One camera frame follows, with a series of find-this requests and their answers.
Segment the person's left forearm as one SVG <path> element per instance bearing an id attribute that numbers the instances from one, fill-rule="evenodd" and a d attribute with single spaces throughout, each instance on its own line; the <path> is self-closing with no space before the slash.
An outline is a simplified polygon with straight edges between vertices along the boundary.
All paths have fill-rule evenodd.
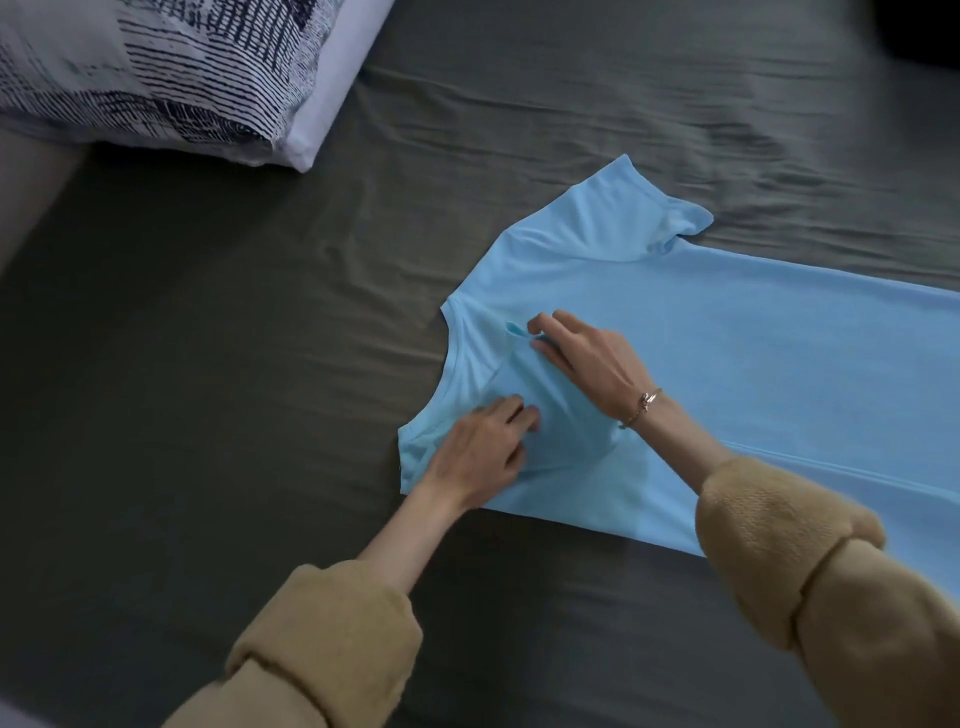
<path id="1" fill-rule="evenodd" d="M 464 510 L 427 479 L 356 559 L 297 567 L 161 728 L 382 728 L 423 642 L 410 593 Z"/>

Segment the navy white patterned pillow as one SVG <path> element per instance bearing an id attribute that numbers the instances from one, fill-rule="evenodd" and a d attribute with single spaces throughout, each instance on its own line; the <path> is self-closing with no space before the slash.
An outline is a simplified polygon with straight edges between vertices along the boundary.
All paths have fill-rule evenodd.
<path id="1" fill-rule="evenodd" d="M 305 173 L 395 0 L 0 0 L 0 128 Z"/>

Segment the light blue t-shirt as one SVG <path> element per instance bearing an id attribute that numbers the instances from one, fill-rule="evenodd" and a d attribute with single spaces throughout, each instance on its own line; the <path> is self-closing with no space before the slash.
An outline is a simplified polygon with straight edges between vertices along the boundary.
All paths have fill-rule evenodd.
<path id="1" fill-rule="evenodd" d="M 464 413 L 517 394 L 541 425 L 489 509 L 702 556 L 693 492 L 529 346 L 530 318 L 567 310 L 622 334 L 733 451 L 869 507 L 887 551 L 960 601 L 960 294 L 687 241 L 713 220 L 621 155 L 505 229 L 441 306 L 400 490 Z"/>

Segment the dark grey bed sheet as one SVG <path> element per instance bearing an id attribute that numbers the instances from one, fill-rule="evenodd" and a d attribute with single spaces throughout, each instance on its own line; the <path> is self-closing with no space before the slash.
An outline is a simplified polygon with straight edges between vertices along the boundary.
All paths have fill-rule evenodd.
<path id="1" fill-rule="evenodd" d="M 442 301 L 623 153 L 697 243 L 960 290 L 960 71 L 862 0 L 396 0 L 309 173 L 99 148 L 0 276 L 0 701 L 160 725 L 360 552 Z"/>

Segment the person's right hand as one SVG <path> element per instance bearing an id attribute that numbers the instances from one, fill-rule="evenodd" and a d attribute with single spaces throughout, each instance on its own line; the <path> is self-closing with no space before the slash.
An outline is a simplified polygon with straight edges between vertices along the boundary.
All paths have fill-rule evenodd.
<path id="1" fill-rule="evenodd" d="M 596 329 L 568 332 L 555 320 L 555 312 L 538 313 L 527 322 L 527 331 L 534 339 L 577 339 L 577 370 L 562 373 L 621 429 L 632 429 L 661 390 L 623 335 Z"/>

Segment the person's right forearm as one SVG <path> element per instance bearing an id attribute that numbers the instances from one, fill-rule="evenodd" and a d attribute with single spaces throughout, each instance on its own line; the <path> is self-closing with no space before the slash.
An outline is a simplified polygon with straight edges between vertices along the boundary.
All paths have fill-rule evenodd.
<path id="1" fill-rule="evenodd" d="M 880 518 L 738 456 L 672 400 L 633 429 L 694 491 L 701 550 L 842 728 L 960 728 L 960 607 L 885 551 Z"/>

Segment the person's left hand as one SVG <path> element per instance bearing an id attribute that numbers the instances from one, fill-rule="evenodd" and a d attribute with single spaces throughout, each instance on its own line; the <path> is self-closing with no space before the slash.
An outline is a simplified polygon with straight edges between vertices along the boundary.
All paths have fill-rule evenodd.
<path id="1" fill-rule="evenodd" d="M 541 425 L 541 412 L 524 400 L 513 421 L 496 421 L 470 410 L 450 428 L 411 494 L 459 517 L 512 486 L 519 472 L 503 470 L 503 446 L 522 441 Z"/>

